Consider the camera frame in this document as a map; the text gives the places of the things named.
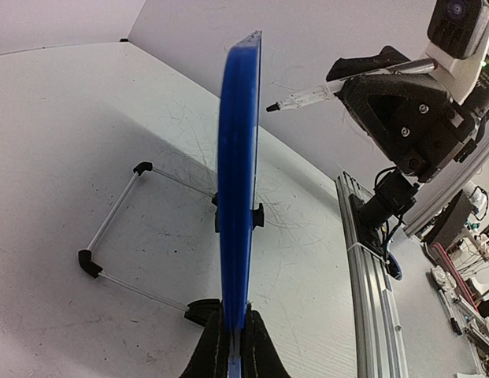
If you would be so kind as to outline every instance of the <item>blue blade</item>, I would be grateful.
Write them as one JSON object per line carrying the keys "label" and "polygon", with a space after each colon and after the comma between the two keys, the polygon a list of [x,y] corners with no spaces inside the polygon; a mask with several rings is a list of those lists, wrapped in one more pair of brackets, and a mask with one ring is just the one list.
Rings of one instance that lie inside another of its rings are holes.
{"label": "blue blade", "polygon": [[250,282],[256,176],[261,32],[228,52],[218,131],[221,287],[228,332],[244,328]]}

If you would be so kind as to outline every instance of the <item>bolt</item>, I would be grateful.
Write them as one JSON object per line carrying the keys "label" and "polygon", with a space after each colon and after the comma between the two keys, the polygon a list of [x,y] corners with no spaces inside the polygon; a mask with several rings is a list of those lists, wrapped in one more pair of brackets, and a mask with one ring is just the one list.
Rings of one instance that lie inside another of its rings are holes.
{"label": "bolt", "polygon": [[426,114],[429,111],[430,111],[430,108],[428,107],[428,105],[426,105],[426,104],[419,105],[419,113]]}
{"label": "bolt", "polygon": [[407,137],[407,136],[409,136],[409,135],[410,135],[410,130],[409,130],[408,128],[406,128],[406,127],[403,127],[403,128],[402,128],[402,136],[403,136],[404,138],[406,138],[406,137]]}

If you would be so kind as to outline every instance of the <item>screw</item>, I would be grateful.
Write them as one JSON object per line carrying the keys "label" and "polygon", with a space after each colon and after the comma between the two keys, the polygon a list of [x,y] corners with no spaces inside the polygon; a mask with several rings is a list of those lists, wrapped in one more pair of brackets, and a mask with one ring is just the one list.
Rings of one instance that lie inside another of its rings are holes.
{"label": "screw", "polygon": [[419,105],[419,113],[426,114],[429,111],[430,111],[430,108],[428,107],[428,105],[426,105],[426,104]]}

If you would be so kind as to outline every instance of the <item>black pen tip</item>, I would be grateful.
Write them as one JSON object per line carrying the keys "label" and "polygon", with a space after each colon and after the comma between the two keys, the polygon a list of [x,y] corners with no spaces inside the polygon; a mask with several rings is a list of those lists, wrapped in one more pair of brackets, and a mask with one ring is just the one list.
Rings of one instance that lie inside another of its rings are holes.
{"label": "black pen tip", "polygon": [[277,102],[274,105],[271,105],[267,108],[268,113],[279,112],[280,110],[281,110],[281,108],[279,107],[279,103],[277,103]]}

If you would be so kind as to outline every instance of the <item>white table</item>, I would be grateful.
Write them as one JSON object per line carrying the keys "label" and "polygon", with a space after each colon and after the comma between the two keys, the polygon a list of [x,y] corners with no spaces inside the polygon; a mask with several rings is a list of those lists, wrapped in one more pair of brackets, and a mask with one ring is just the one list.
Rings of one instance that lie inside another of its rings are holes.
{"label": "white table", "polygon": [[[76,264],[140,161],[215,191],[218,99],[128,43],[0,57],[0,377],[178,376],[201,328]],[[334,183],[260,130],[250,299],[293,377],[356,375]],[[95,251],[189,303],[220,296],[214,207],[147,176]]]}

